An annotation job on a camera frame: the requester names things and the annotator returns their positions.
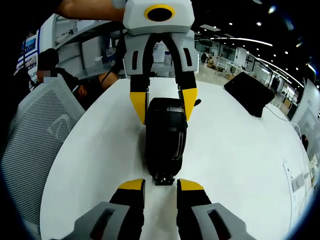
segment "white tabletop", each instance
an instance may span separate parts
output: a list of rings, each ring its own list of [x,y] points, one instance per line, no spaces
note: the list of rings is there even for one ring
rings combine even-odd
[[[283,162],[293,177],[304,172],[307,155],[290,123],[268,109],[251,116],[221,86],[197,82],[198,98],[188,122],[183,178],[202,185],[212,203],[221,203],[246,222],[258,240],[280,240],[288,232],[291,198]],[[145,126],[129,97],[130,82],[120,79],[83,115],[61,147],[43,191],[43,240],[72,232],[75,220],[117,187],[146,179],[141,240],[180,239],[176,226],[176,183],[155,186],[143,166]],[[178,98],[174,79],[152,78],[154,97]],[[285,118],[279,109],[272,108]],[[305,188],[297,191],[302,201]]]

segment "yellow circle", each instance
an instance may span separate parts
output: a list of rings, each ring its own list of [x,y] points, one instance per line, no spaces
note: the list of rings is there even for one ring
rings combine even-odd
[[[152,6],[148,7],[148,8],[144,11],[144,16],[145,16],[145,18],[148,19],[148,20],[150,20],[150,21],[152,21],[152,22],[155,22],[155,21],[149,19],[149,17],[148,17],[148,13],[149,13],[150,11],[152,11],[152,10],[155,10],[155,9],[167,9],[167,10],[169,10],[169,11],[171,12],[172,16],[171,16],[169,19],[164,20],[163,22],[172,19],[172,18],[174,17],[174,15],[175,15],[175,9],[174,9],[172,6],[165,5],[165,4],[156,4],[156,5],[152,5]]]

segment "black speaker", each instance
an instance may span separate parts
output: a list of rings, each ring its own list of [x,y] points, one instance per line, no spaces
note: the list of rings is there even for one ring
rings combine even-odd
[[[264,107],[275,94],[261,82],[241,72],[224,85],[231,94],[253,116],[261,118]]]
[[[187,120],[180,99],[153,98],[146,118],[146,166],[155,185],[172,185],[182,167]]]

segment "gray chair back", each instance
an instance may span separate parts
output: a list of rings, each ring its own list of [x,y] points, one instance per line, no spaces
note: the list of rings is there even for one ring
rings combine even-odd
[[[26,228],[40,237],[40,206],[51,166],[85,113],[61,75],[40,84],[19,104],[1,171]]]

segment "black circle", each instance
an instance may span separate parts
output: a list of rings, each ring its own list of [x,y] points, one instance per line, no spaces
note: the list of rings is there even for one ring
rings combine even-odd
[[[148,18],[154,22],[163,22],[172,17],[172,12],[166,8],[156,8],[148,12]]]

